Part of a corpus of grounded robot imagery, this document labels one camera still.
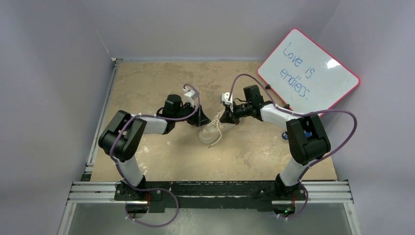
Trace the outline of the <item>white shoelace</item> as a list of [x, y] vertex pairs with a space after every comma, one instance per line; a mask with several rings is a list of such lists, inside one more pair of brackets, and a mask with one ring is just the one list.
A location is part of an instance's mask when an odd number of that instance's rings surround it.
[[220, 122], [220, 117], [223, 114], [222, 111], [219, 111], [213, 120], [203, 129], [202, 137], [204, 143], [209, 144], [208, 148], [216, 145], [223, 136], [223, 131], [221, 130], [222, 123]]

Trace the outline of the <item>beige sneaker shoe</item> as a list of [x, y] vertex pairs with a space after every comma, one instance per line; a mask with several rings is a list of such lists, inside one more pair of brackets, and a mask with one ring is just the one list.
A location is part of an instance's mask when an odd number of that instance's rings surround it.
[[235, 124], [222, 123], [220, 121], [220, 117], [223, 113], [224, 111], [217, 112], [212, 121], [205, 125], [199, 132], [198, 139], [200, 142], [209, 144], [209, 146], [212, 147], [220, 141], [224, 132], [235, 126]]

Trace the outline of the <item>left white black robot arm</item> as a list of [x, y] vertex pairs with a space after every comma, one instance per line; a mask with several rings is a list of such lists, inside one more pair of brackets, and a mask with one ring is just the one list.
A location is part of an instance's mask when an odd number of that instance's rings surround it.
[[119, 110], [103, 130], [98, 146], [114, 161], [122, 182], [128, 185], [127, 194], [133, 200], [140, 200], [146, 194], [145, 176], [135, 158], [142, 136], [166, 135], [182, 121], [196, 127], [210, 122], [197, 95], [191, 92], [185, 94], [185, 99], [177, 94], [168, 95], [164, 106], [154, 115], [133, 115]]

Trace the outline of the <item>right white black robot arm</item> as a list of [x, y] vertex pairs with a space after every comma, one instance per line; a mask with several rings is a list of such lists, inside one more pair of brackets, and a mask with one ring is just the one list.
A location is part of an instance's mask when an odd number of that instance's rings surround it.
[[318, 115], [290, 115], [286, 109], [274, 105], [272, 101], [265, 101], [257, 85], [247, 86], [243, 91], [246, 100], [241, 104], [233, 102], [230, 93], [221, 95], [225, 112], [220, 121], [238, 124], [241, 118], [253, 117], [285, 130], [291, 159], [276, 176], [275, 193], [278, 198], [287, 199], [299, 187], [304, 171], [330, 151], [328, 136]]

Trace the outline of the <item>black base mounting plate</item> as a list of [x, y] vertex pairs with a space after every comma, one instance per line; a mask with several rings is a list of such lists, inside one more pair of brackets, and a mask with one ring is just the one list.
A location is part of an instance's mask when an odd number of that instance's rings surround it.
[[304, 186], [284, 187], [276, 181], [147, 181], [135, 190], [115, 184], [116, 201], [142, 204], [150, 213], [165, 209], [255, 209], [293, 214], [296, 203], [307, 199]]

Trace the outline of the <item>pink framed whiteboard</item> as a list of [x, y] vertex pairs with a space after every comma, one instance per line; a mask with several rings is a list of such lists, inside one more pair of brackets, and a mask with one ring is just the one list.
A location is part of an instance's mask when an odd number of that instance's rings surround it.
[[297, 113], [331, 109], [361, 82], [297, 28], [284, 37], [257, 73]]

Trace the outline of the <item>aluminium frame rail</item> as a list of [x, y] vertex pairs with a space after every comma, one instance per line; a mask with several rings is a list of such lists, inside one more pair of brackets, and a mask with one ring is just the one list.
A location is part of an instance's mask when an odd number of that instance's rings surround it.
[[[190, 83], [201, 89], [203, 108], [212, 112], [213, 96], [221, 88], [230, 87], [234, 77], [239, 73], [256, 74], [258, 61], [225, 61], [225, 62], [137, 62], [118, 59], [115, 62], [112, 82], [107, 99], [96, 129], [89, 155], [89, 160], [83, 178], [71, 186], [65, 216], [62, 220], [59, 234], [69, 235], [75, 233], [76, 220], [80, 218], [82, 206], [125, 206], [125, 202], [116, 201], [115, 172], [109, 168], [109, 161], [98, 148], [98, 139], [109, 122], [110, 115], [116, 108], [145, 108], [149, 110], [156, 106], [154, 98], [149, 104], [138, 101], [138, 96], [144, 89], [138, 87], [139, 81], [150, 80], [149, 89], [159, 89], [161, 94], [175, 92], [180, 85]], [[254, 158], [253, 168], [264, 170], [264, 175], [250, 173], [245, 178], [237, 177], [245, 166], [240, 160], [227, 158], [226, 169], [235, 164], [230, 176], [225, 181], [273, 181], [272, 176], [288, 163], [288, 143], [277, 135], [265, 141], [260, 147], [248, 147], [246, 152]], [[180, 174], [177, 169], [168, 170], [162, 175], [159, 170], [146, 174], [147, 181], [221, 181], [223, 171], [218, 171], [205, 180], [206, 174], [198, 171]], [[338, 181], [334, 172], [332, 161], [324, 163], [310, 173], [303, 180], [302, 186], [306, 190], [307, 199], [302, 204], [333, 204], [341, 205], [346, 211], [346, 227], [352, 234], [357, 233], [353, 225], [352, 193], [347, 181]], [[167, 215], [175, 215], [176, 220], [184, 217], [185, 213], [196, 209], [165, 209]]]

